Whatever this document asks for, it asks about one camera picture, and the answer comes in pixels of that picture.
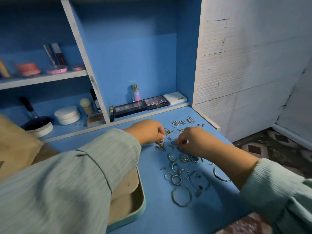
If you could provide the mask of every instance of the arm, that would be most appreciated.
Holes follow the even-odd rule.
[[[112,129],[3,181],[0,233],[105,233],[111,192],[162,133],[153,120]]]
[[[176,144],[222,169],[275,233],[312,233],[311,179],[223,143],[201,128],[186,128]]]

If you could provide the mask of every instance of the sleeve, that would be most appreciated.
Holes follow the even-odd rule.
[[[274,233],[312,233],[312,180],[262,158],[241,190]]]
[[[0,183],[0,233],[105,233],[111,192],[138,163],[134,136],[112,129]]]

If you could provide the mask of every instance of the blue tabletop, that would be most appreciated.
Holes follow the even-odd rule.
[[[160,121],[164,128],[174,130],[171,122],[176,120],[186,121],[188,116],[190,116],[195,123],[189,124],[186,122],[185,125],[180,125],[177,129],[197,126],[197,124],[200,124],[200,126],[201,124],[205,124],[204,127],[202,127],[204,130],[230,144],[227,139],[190,107],[171,110],[144,119]],[[73,150],[90,142],[111,128],[125,129],[137,121],[139,120],[53,141],[49,144],[62,152]],[[172,139],[178,136],[179,132],[177,130],[170,134]],[[191,204],[185,208],[175,205],[171,198],[171,192],[175,186],[170,181],[166,181],[164,175],[167,171],[173,173],[167,154],[175,153],[179,155],[181,152],[179,152],[177,148],[173,149],[170,147],[171,143],[168,141],[168,136],[165,141],[166,152],[157,151],[155,149],[156,144],[142,147],[138,168],[146,197],[145,212],[138,220],[114,230],[111,232],[112,234],[214,233],[252,212],[252,209],[241,199],[239,191],[232,182],[220,181],[213,175],[213,167],[215,165],[210,165],[211,162],[207,160],[204,160],[204,162],[199,160],[198,163],[188,162],[187,164],[179,162],[181,168],[187,170],[189,173],[192,171],[197,171],[196,173],[198,174],[204,173],[210,180],[210,185],[206,191],[203,191],[199,197],[196,197],[195,192],[197,189],[190,184],[189,179],[182,180],[182,185],[191,189],[193,200]],[[219,177],[228,179],[220,169],[217,169],[216,172]],[[192,181],[195,186],[201,185],[205,188],[208,185],[207,179],[203,177],[198,178],[194,175]],[[179,202],[187,202],[186,190],[177,190],[176,196]]]

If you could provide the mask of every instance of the brown tile floor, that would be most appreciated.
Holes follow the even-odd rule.
[[[272,129],[258,132],[233,144],[256,157],[268,158],[298,175],[312,178],[312,152]],[[271,227],[259,215],[252,213],[215,234],[271,233]]]

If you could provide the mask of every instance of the white wall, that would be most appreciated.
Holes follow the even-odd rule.
[[[194,103],[236,141],[274,124],[307,66],[312,0],[203,3]]]
[[[312,59],[276,123],[312,144]]]

